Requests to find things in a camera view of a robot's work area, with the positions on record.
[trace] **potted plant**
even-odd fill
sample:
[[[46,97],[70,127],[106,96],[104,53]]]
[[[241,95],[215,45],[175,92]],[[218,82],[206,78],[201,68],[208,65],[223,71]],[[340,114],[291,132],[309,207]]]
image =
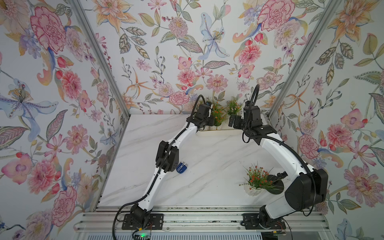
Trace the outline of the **potted plant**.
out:
[[[211,114],[215,118],[215,124],[211,127],[211,130],[220,130],[222,123],[225,120],[225,112],[223,107],[218,102],[213,103]]]
[[[250,196],[256,196],[266,190],[275,189],[273,181],[268,180],[269,172],[262,167],[251,166],[247,169],[247,183],[240,184],[244,186],[245,192]]]
[[[237,95],[237,97],[231,97],[231,100],[227,102],[226,112],[229,118],[231,117],[231,115],[239,115],[240,113],[243,104],[238,104],[238,99],[239,98]]]

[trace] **metal profile bar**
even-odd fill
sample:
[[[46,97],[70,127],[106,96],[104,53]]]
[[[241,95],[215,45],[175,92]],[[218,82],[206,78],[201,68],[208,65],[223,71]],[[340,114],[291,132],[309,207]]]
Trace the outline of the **metal profile bar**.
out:
[[[310,57],[310,53],[316,46],[316,43],[319,41],[321,34],[324,32],[327,26],[327,22],[330,20],[330,17],[334,14],[335,9],[339,6],[341,2],[342,1],[340,0],[330,0],[328,5],[324,9],[323,14],[321,15],[316,27],[313,30],[311,39],[309,40],[307,45],[305,45],[299,58],[296,60],[296,64],[292,68],[292,72],[289,74],[282,90],[280,91],[279,95],[277,96],[277,99],[271,107],[271,110],[268,112],[267,116],[269,119],[271,119],[272,116],[277,113],[277,110],[283,102],[288,90],[290,89],[297,75],[299,74],[301,66],[304,65],[308,57]]]
[[[118,105],[124,114],[124,116],[127,118],[127,121],[129,120],[130,114],[128,111],[127,106],[125,105],[125,102],[121,96],[121,93],[119,91],[119,88],[117,87],[116,81],[114,80],[113,74],[111,69],[109,68],[107,61],[105,60],[103,56],[103,52],[101,51],[101,48],[99,46],[99,43],[97,42],[95,38],[95,34],[91,28],[91,25],[88,21],[88,18],[85,14],[84,8],[81,5],[79,0],[69,0],[70,5],[73,6],[72,10],[75,12],[77,16],[77,20],[81,23],[84,31],[84,34],[87,36],[87,39],[89,40],[89,43],[92,47],[92,49],[95,51],[95,57],[97,61],[100,64],[101,70],[106,75],[106,79],[109,83],[109,86],[111,87],[111,90],[113,94],[115,95],[115,99],[118,102]]]

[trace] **black mounting plate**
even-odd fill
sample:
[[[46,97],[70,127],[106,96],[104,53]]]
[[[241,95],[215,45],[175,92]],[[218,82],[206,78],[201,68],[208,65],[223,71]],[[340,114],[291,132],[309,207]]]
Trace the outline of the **black mounting plate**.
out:
[[[162,230],[163,229],[163,218],[164,214],[150,214],[149,223],[152,223],[152,230]],[[131,218],[130,214],[124,216],[124,222],[122,223],[122,230],[136,230],[138,226],[134,225],[134,221]]]
[[[259,222],[258,222],[258,219],[257,219],[257,216],[259,214],[257,213],[254,213],[254,214],[243,214],[243,223],[244,223],[244,226],[245,226],[245,229],[246,230],[253,230],[253,229],[263,229],[260,225],[259,225]],[[274,230],[280,230],[281,227],[283,227],[283,229],[285,229],[285,222],[282,218],[280,218],[278,220],[281,224],[278,225],[277,222],[273,222],[272,224],[270,224],[268,227],[270,227],[270,229],[274,229]]]

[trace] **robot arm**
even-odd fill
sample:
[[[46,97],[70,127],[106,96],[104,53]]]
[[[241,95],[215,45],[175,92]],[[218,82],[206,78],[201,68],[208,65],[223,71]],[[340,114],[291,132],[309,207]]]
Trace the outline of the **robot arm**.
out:
[[[279,198],[260,208],[259,224],[268,228],[270,224],[280,220],[280,217],[293,212],[313,207],[323,202],[326,197],[328,174],[323,170],[316,170],[304,162],[301,157],[282,141],[270,125],[263,125],[258,106],[247,101],[245,103],[244,119],[232,115],[229,126],[243,130],[244,135],[253,139],[258,145],[267,150],[283,167],[285,172],[274,176],[273,185],[280,189]],[[281,179],[289,177],[286,187]]]
[[[214,118],[211,116],[210,103],[200,104],[198,111],[187,118],[187,122],[178,134],[167,142],[160,142],[156,155],[156,169],[146,189],[146,196],[134,204],[130,210],[136,226],[143,228],[147,225],[154,199],[166,178],[167,172],[174,171],[179,164],[179,149],[186,139],[200,128],[213,126],[213,124]]]

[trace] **orange flower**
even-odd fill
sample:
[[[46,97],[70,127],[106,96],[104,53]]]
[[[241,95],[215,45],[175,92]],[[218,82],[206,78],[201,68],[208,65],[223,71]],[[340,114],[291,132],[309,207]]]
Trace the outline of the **orange flower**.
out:
[[[373,22],[370,11],[372,11],[380,1],[375,0],[348,0],[344,4],[337,17],[330,23],[328,28],[335,28],[335,38],[332,44],[344,35],[352,41],[360,43],[360,27]]]
[[[93,11],[97,13],[96,23],[109,22],[120,35],[121,23],[140,23],[127,11],[131,8],[132,4],[123,0],[92,0],[96,6]]]

